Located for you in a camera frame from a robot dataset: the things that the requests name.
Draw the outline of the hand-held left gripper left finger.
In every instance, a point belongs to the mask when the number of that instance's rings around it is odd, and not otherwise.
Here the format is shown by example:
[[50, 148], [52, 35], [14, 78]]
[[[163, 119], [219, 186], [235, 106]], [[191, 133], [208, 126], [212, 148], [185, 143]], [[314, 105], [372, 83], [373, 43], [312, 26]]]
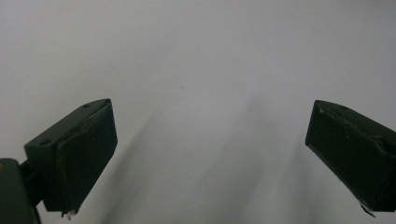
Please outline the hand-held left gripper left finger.
[[43, 178], [47, 210], [77, 213], [118, 143], [112, 103], [82, 105], [24, 148], [33, 171]]

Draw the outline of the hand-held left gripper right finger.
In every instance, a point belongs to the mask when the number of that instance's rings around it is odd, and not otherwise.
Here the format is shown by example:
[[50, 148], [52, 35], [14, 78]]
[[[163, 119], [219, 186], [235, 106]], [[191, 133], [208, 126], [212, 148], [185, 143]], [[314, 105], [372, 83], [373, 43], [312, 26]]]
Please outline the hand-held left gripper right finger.
[[374, 212], [396, 211], [396, 132], [331, 102], [314, 102], [305, 144]]

